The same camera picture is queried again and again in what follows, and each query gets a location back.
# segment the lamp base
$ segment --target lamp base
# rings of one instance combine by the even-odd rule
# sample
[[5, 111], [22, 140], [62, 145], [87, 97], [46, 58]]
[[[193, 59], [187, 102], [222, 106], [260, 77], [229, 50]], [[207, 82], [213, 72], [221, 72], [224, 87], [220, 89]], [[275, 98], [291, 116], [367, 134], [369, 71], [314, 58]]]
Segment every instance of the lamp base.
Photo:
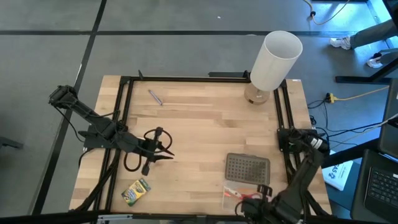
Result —
[[257, 89], [253, 83], [249, 83], [244, 89], [244, 97], [254, 105], [261, 105], [269, 99], [270, 92]]

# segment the wooden tabletop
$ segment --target wooden tabletop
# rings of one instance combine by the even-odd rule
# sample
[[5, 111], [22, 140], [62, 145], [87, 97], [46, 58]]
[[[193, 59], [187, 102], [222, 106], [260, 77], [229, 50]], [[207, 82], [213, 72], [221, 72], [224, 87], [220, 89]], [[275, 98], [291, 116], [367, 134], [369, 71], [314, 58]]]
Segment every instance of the wooden tabletop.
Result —
[[[120, 76], [104, 76], [95, 111], [113, 111]], [[137, 137], [158, 126], [173, 137], [170, 150], [173, 160], [150, 165], [144, 177], [152, 190], [129, 207], [121, 196], [141, 170], [128, 172], [119, 163], [112, 212], [176, 213], [233, 215], [221, 207], [225, 159], [229, 152], [268, 158], [271, 162], [273, 196], [284, 190], [287, 178], [283, 155], [279, 151], [274, 95], [263, 105], [252, 105], [244, 97], [246, 83], [200, 82], [134, 82], [129, 117], [129, 131]], [[152, 90], [163, 106], [148, 93]], [[307, 104], [300, 80], [287, 80], [290, 104], [296, 128], [311, 128]], [[126, 97], [125, 86], [122, 106]], [[168, 144], [166, 136], [161, 140]], [[81, 162], [70, 208], [76, 208], [98, 182], [104, 149], [86, 154]], [[135, 167], [138, 156], [130, 154], [129, 167]], [[309, 191], [324, 210], [331, 213], [322, 170], [319, 169]], [[105, 193], [101, 200], [104, 207]]]

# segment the pen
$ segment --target pen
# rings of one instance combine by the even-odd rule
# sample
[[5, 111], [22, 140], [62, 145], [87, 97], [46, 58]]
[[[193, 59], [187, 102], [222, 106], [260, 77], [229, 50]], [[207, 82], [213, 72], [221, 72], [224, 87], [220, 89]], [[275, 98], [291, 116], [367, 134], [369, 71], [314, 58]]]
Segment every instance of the pen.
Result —
[[159, 103], [160, 106], [163, 105], [162, 101], [155, 95], [153, 91], [148, 90], [148, 92], [155, 98], [155, 100]]

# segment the yellow crayon box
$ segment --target yellow crayon box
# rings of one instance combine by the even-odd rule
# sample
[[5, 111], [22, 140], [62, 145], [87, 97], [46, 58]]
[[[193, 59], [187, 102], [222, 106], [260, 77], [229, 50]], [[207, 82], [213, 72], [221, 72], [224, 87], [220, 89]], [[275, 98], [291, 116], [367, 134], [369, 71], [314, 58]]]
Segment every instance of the yellow crayon box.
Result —
[[150, 191], [149, 184], [143, 179], [136, 180], [127, 190], [122, 193], [123, 198], [129, 206], [141, 198], [146, 192]]

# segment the shoe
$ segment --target shoe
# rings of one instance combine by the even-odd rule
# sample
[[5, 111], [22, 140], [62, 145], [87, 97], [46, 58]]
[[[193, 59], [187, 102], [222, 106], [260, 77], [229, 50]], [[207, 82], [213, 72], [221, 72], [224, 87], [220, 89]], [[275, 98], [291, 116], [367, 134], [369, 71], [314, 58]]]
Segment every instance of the shoe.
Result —
[[330, 38], [330, 45], [334, 47], [341, 47], [342, 49], [349, 50], [351, 49], [351, 44], [349, 43], [349, 37], [344, 38]]
[[381, 57], [372, 58], [372, 59], [368, 60], [366, 63], [371, 68], [380, 68], [381, 66], [383, 66], [383, 64], [380, 62], [380, 58]]

